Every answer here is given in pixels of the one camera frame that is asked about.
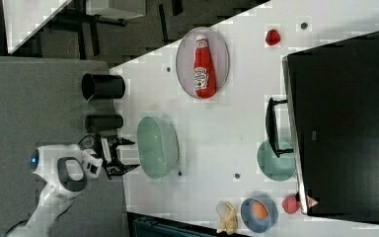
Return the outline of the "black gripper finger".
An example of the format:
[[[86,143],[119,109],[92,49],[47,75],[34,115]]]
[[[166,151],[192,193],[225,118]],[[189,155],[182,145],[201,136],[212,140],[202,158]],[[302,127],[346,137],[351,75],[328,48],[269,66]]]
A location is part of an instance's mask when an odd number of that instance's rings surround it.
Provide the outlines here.
[[[134,141],[131,141],[129,139],[123,138],[123,137],[117,137],[114,140],[113,148],[117,149],[121,145],[133,145]]]
[[[124,174],[138,168],[138,165],[119,165],[108,167],[108,178],[112,180],[114,177],[121,177]]]

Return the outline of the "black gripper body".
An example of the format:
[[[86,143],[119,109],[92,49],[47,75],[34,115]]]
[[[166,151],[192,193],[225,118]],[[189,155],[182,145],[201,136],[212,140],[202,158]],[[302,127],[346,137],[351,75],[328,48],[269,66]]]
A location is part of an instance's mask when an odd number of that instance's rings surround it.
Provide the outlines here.
[[[108,140],[106,138],[97,136],[98,153],[103,159],[103,167],[105,168],[108,176],[114,176],[116,172],[115,165],[113,164],[113,156],[109,147]]]

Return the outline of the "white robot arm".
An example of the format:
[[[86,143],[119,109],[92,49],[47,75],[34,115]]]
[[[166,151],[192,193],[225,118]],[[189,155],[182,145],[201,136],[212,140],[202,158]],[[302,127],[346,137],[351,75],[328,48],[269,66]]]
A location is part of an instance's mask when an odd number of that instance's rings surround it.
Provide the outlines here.
[[[133,145],[126,138],[93,136],[94,145],[76,144],[38,147],[29,159],[30,170],[45,181],[38,205],[29,219],[11,227],[4,237],[49,237],[55,220],[64,214],[85,190],[90,179],[105,170],[109,179],[135,168],[113,159],[120,145]]]

